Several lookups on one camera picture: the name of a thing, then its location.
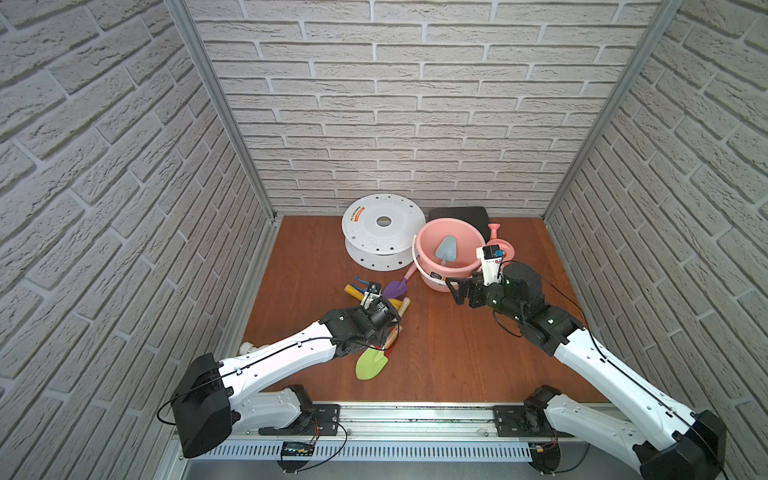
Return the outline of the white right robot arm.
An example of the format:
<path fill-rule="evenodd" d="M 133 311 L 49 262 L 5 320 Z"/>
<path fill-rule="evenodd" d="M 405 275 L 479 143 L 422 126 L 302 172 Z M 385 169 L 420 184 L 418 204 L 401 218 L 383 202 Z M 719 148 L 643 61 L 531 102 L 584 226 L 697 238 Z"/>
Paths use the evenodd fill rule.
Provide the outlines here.
<path fill-rule="evenodd" d="M 582 322 L 546 302 L 531 267 L 503 263 L 445 281 L 457 304 L 489 307 L 521 336 L 578 373 L 624 415 L 620 420 L 544 385 L 524 402 L 532 428 L 549 426 L 613 455 L 645 479 L 723 479 L 727 429 L 665 394 L 602 346 Z"/>

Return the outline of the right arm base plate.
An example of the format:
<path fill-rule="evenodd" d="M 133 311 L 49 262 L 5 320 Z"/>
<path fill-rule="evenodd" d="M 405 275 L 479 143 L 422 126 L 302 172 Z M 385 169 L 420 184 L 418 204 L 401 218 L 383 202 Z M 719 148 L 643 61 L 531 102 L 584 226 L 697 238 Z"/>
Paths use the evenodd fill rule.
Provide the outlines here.
<path fill-rule="evenodd" d="M 552 428 L 541 409 L 523 404 L 491 407 L 497 436 L 500 438 L 554 438 Z"/>

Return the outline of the pink plastic bucket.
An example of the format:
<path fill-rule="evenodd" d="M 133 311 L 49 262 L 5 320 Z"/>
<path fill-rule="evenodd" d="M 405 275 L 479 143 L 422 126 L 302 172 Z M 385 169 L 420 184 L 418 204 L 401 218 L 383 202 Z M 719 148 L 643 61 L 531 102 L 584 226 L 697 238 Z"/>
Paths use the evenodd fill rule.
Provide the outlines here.
<path fill-rule="evenodd" d="M 468 278 L 480 268 L 476 250 L 485 244 L 471 224 L 440 218 L 427 222 L 413 237 L 411 255 L 425 285 L 448 293 L 447 278 Z"/>

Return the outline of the green toy spade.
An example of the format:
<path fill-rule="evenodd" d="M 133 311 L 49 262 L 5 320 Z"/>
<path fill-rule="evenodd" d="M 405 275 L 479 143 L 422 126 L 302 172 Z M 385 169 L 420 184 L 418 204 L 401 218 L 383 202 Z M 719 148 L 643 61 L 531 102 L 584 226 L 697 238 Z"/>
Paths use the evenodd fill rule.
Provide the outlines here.
<path fill-rule="evenodd" d="M 361 381 L 372 380 L 384 369 L 388 361 L 385 351 L 366 349 L 356 362 L 356 378 Z"/>

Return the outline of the grey-blue toy trowel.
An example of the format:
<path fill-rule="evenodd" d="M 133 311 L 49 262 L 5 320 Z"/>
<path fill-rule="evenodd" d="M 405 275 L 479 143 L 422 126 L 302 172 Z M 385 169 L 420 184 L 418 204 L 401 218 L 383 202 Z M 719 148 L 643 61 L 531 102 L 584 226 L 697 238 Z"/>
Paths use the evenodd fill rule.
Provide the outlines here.
<path fill-rule="evenodd" d="M 447 235 L 439 243 L 435 251 L 435 257 L 442 266 L 448 266 L 456 261 L 457 251 L 457 239 L 452 235 Z"/>

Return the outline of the yellow toy shovel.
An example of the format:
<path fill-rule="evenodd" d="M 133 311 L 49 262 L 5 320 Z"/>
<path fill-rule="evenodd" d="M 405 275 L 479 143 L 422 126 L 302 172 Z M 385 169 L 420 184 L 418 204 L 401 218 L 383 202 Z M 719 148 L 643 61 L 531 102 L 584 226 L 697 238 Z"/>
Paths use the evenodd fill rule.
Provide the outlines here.
<path fill-rule="evenodd" d="M 364 299 L 364 294 L 358 291 L 357 289 L 355 289 L 350 284 L 347 284 L 345 286 L 344 291 L 349 295 L 351 295 L 353 298 L 359 300 L 360 302 L 362 302 Z M 407 310 L 408 306 L 410 305 L 410 299 L 408 297 L 404 298 L 403 300 L 392 299 L 390 303 L 398 309 L 398 313 L 400 315 L 403 315 Z"/>

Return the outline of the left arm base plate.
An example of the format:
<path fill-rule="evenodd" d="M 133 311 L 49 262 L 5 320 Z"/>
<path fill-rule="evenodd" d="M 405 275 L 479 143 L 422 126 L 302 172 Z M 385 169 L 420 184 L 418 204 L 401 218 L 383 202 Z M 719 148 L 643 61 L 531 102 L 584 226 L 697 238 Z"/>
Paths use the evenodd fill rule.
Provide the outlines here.
<path fill-rule="evenodd" d="M 290 425 L 284 428 L 260 428 L 261 436 L 336 436 L 339 427 L 340 404 L 314 404 L 311 412 L 302 412 Z"/>

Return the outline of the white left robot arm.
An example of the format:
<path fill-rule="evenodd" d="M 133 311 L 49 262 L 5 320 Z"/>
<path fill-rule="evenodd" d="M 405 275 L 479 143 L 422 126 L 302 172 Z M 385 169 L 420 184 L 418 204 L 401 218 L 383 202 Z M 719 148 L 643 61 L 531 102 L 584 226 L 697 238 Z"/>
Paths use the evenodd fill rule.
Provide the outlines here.
<path fill-rule="evenodd" d="M 268 392 L 271 385 L 315 365 L 372 349 L 382 350 L 401 315 L 388 299 L 371 296 L 335 309 L 273 344 L 218 360 L 203 354 L 188 365 L 166 405 L 187 459 L 212 451 L 236 430 L 302 433 L 314 406 L 300 386 Z"/>

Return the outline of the pink watering can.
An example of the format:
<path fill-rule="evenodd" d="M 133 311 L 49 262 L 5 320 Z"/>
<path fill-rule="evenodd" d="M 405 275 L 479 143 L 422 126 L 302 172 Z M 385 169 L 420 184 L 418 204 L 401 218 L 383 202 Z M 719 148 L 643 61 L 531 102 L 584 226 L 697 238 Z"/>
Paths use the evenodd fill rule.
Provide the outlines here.
<path fill-rule="evenodd" d="M 498 223 L 489 223 L 488 227 L 490 229 L 490 240 L 486 245 L 499 247 L 504 252 L 503 258 L 505 260 L 513 260 L 515 256 L 514 247 L 510 242 L 498 237 L 498 230 L 501 225 Z"/>

